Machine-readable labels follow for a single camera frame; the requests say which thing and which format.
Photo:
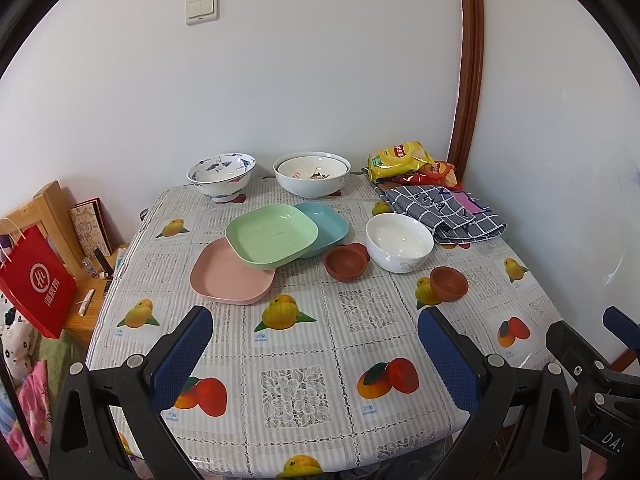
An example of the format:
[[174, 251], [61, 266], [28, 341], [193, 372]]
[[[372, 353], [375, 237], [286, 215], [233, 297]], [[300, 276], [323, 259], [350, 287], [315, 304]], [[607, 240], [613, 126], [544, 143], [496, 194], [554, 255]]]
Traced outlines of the brown clay cup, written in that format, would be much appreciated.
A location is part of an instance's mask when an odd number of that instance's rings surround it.
[[450, 266], [438, 266], [431, 272], [431, 289], [442, 301], [454, 302], [469, 291], [466, 277]]
[[363, 244], [353, 242], [352, 244], [348, 244], [348, 247], [350, 249], [354, 250], [355, 252], [358, 252], [358, 254], [362, 255], [363, 258], [365, 258], [367, 261], [370, 260], [370, 256], [369, 256], [369, 253], [367, 251], [367, 247], [364, 246]]
[[350, 249], [348, 245], [332, 247], [322, 255], [326, 272], [334, 280], [343, 283], [358, 280], [366, 272], [369, 261]]

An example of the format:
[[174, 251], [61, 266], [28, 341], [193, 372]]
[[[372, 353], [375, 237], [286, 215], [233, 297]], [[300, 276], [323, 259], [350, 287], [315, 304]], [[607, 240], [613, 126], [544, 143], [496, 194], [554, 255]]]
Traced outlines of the white ceramic bowl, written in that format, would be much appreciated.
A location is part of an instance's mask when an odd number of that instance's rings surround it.
[[424, 224], [403, 214], [378, 214], [366, 225], [370, 258], [383, 270], [404, 274], [419, 269], [434, 249], [434, 237]]

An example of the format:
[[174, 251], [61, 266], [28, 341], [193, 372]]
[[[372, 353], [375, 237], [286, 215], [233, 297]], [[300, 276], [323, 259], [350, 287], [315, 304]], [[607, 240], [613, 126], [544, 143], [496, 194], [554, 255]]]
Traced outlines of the blue square plate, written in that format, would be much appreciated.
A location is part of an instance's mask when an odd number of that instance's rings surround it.
[[349, 232], [348, 222], [330, 206], [320, 203], [301, 203], [296, 205], [303, 214], [318, 228], [318, 237], [306, 252], [303, 259], [314, 258], [326, 250], [338, 245]]

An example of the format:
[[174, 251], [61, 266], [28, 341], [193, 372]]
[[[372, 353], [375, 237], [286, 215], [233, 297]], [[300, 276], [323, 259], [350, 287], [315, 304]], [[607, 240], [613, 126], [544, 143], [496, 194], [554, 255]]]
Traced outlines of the green square plate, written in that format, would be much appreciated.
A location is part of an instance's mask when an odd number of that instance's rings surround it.
[[318, 234], [318, 226], [306, 214], [285, 204], [241, 214], [224, 233], [236, 255], [259, 270], [277, 269], [305, 255]]

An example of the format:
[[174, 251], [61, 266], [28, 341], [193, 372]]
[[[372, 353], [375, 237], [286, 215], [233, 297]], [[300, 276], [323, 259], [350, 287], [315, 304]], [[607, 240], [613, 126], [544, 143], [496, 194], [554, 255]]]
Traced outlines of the wooden side table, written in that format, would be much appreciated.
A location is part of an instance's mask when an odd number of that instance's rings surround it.
[[76, 296], [63, 328], [85, 349], [89, 347], [109, 284], [111, 281], [107, 278], [90, 278], [89, 275], [76, 282]]

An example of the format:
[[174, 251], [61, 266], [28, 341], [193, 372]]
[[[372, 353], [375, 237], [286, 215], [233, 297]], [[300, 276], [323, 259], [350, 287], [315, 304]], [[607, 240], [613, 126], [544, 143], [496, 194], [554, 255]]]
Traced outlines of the red paper bag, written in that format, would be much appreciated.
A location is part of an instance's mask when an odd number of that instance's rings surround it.
[[48, 338], [58, 338], [76, 294], [72, 274], [38, 226], [22, 232], [1, 265], [1, 291]]

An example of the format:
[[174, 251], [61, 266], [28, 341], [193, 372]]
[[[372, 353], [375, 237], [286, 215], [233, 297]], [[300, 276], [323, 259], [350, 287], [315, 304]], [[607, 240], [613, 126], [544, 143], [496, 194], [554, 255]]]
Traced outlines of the fruit print tablecloth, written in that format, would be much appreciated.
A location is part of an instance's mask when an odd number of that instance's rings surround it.
[[[171, 332], [201, 302], [190, 284], [201, 252], [231, 220], [269, 204], [296, 198], [261, 178], [240, 204], [217, 205], [191, 185], [161, 195], [104, 300], [88, 365], [117, 366]], [[213, 337], [194, 374], [222, 382], [224, 414], [180, 406], [167, 425], [200, 471], [235, 477], [273, 477], [296, 455], [326, 472], [369, 467], [445, 439], [466, 416], [420, 343], [416, 285], [436, 266], [460, 271], [470, 288], [442, 305], [449, 322], [480, 350], [541, 368], [544, 335], [560, 316], [532, 274], [508, 277], [517, 261], [495, 238], [436, 247], [408, 274], [370, 264], [352, 283], [331, 278], [319, 258], [282, 266], [257, 304], [209, 306]]]

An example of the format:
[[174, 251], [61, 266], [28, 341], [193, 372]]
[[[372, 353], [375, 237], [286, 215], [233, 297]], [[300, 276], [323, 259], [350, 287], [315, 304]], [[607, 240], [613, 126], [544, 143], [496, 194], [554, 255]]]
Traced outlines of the pink square plate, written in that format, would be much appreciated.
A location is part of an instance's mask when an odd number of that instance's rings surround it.
[[248, 306], [261, 300], [276, 271], [252, 268], [234, 252], [225, 238], [209, 243], [190, 274], [194, 292], [221, 304]]

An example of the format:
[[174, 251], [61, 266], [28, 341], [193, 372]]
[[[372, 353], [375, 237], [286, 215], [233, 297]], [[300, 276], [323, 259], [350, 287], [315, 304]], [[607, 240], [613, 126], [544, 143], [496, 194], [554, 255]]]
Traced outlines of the red chips bag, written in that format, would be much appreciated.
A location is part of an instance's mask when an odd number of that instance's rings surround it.
[[456, 168], [449, 162], [424, 165], [417, 172], [393, 177], [392, 181], [402, 185], [437, 185], [456, 191], [462, 189], [456, 176]]

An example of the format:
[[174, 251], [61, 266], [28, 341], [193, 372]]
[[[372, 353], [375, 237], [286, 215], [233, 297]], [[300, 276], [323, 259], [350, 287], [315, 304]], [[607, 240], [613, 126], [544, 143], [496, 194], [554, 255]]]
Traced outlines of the wooden board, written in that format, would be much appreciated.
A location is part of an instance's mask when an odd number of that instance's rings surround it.
[[14, 233], [17, 229], [24, 231], [29, 226], [40, 229], [74, 278], [79, 280], [86, 275], [81, 264], [85, 254], [70, 218], [70, 204], [58, 180], [40, 188], [23, 205], [11, 211], [1, 211], [2, 234]]

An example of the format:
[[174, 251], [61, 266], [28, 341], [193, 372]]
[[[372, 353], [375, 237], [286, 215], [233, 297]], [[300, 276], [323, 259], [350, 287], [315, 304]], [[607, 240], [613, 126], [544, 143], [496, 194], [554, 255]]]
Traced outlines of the yellow chips bag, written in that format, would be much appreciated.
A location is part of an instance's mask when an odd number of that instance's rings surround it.
[[424, 150], [419, 141], [396, 144], [371, 153], [367, 161], [367, 174], [373, 183], [414, 174], [421, 168], [432, 166], [435, 159]]

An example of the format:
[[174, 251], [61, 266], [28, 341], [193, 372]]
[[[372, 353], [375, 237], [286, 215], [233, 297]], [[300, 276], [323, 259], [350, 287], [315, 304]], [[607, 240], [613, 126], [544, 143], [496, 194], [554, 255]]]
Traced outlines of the blue crane pattern bowl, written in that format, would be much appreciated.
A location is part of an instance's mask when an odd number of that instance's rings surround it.
[[252, 155], [231, 152], [202, 159], [193, 165], [186, 177], [198, 192], [214, 203], [235, 200], [250, 182], [256, 159]]

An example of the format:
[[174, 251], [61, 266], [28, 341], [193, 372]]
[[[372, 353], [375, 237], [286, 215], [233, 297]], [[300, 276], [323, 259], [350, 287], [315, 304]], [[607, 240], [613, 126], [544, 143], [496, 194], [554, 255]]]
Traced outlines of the large white bowl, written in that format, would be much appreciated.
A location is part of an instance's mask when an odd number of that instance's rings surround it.
[[[326, 156], [340, 160], [344, 162], [348, 168], [348, 173], [343, 174], [341, 177], [328, 179], [328, 180], [298, 180], [289, 177], [285, 177], [283, 174], [279, 174], [277, 172], [277, 168], [281, 162], [284, 162], [287, 159], [297, 157], [297, 156], [305, 156], [305, 155], [314, 155], [314, 156]], [[350, 162], [337, 154], [331, 154], [327, 152], [299, 152], [284, 155], [278, 158], [273, 163], [273, 172], [276, 176], [278, 183], [281, 188], [284, 188], [285, 191], [296, 195], [301, 198], [308, 198], [308, 200], [314, 200], [315, 198], [321, 198], [329, 196], [337, 191], [339, 191], [346, 182], [347, 177], [350, 174], [350, 170], [352, 170], [352, 166], [350, 166]]]

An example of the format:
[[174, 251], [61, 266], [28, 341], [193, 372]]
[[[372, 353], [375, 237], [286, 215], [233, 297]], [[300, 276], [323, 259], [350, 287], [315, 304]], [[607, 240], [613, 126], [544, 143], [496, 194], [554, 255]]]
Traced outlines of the brown wooden door frame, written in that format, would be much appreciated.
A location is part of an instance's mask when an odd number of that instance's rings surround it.
[[461, 0], [458, 98], [447, 160], [461, 181], [468, 164], [482, 90], [485, 47], [484, 0]]

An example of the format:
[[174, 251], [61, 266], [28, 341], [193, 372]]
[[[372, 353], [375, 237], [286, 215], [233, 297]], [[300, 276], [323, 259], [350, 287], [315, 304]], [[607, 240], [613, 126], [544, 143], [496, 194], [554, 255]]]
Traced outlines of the white wall switch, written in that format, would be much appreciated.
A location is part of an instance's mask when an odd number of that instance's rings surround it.
[[186, 26], [217, 21], [218, 18], [219, 0], [186, 0], [184, 4]]

